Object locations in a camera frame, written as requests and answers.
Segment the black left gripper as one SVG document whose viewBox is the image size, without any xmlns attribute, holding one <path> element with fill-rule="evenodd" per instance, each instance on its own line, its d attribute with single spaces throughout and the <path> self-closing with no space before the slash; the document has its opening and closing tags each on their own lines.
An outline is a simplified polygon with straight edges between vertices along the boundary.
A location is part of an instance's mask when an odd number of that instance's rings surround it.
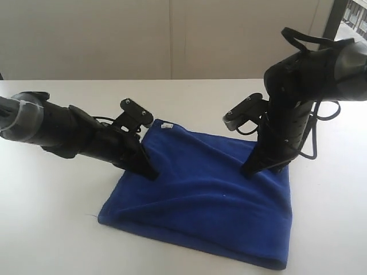
<svg viewBox="0 0 367 275">
<path fill-rule="evenodd" d="M 112 128 L 94 129 L 94 158 L 141 175 L 148 180 L 156 180 L 159 173 L 139 140 Z"/>
</svg>

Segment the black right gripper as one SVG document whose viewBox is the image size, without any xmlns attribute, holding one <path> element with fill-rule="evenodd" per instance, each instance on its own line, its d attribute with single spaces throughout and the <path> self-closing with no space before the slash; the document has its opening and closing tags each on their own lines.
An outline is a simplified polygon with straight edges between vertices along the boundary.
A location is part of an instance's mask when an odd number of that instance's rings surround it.
<svg viewBox="0 0 367 275">
<path fill-rule="evenodd" d="M 243 175 L 279 172 L 299 154 L 311 131 L 310 108 L 270 109 L 256 147 L 241 166 Z"/>
</svg>

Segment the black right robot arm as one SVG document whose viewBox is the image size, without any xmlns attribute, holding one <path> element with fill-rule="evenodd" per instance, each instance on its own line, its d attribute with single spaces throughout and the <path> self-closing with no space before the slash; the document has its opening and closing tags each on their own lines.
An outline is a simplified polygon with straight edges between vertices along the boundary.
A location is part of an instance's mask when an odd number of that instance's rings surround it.
<svg viewBox="0 0 367 275">
<path fill-rule="evenodd" d="M 268 107 L 241 167 L 245 176 L 279 172 L 301 155 L 308 135 L 315 134 L 321 102 L 366 100 L 366 45 L 344 40 L 333 48 L 297 53 L 270 67 L 264 85 Z"/>
</svg>

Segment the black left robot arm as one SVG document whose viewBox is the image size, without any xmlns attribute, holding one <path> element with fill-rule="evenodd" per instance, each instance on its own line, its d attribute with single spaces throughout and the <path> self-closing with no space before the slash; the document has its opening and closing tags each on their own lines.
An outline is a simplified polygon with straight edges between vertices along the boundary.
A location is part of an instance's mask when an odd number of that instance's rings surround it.
<svg viewBox="0 0 367 275">
<path fill-rule="evenodd" d="M 84 155 L 149 180 L 158 177 L 139 136 L 141 127 L 154 121 L 148 110 L 127 98 L 120 102 L 123 112 L 111 119 L 74 105 L 61 107 L 49 98 L 47 92 L 2 97 L 1 138 L 34 144 L 64 159 Z"/>
</svg>

